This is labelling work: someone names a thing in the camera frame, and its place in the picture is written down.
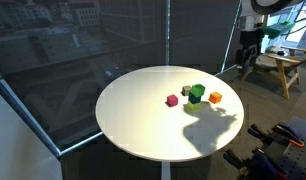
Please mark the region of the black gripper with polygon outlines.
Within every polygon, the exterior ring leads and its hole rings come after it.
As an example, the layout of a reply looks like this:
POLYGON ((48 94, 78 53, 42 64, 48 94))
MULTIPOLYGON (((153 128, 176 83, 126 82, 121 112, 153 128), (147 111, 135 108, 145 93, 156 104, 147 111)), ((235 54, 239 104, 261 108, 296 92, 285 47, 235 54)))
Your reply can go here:
POLYGON ((240 33, 241 49, 236 51, 235 64, 239 69, 243 69, 245 63, 252 55, 259 55, 264 33, 261 29, 254 31, 242 31, 240 33))

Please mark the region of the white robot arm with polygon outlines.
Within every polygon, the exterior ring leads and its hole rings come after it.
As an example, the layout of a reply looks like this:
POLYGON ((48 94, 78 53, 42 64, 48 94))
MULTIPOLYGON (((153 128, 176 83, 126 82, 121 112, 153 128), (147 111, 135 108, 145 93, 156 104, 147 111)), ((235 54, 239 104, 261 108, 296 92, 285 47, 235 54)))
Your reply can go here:
POLYGON ((260 52, 264 37, 261 29, 267 25, 267 17, 286 7, 297 5, 304 0, 241 0, 238 10, 238 29, 242 48, 237 51, 235 64, 242 70, 248 57, 260 52))

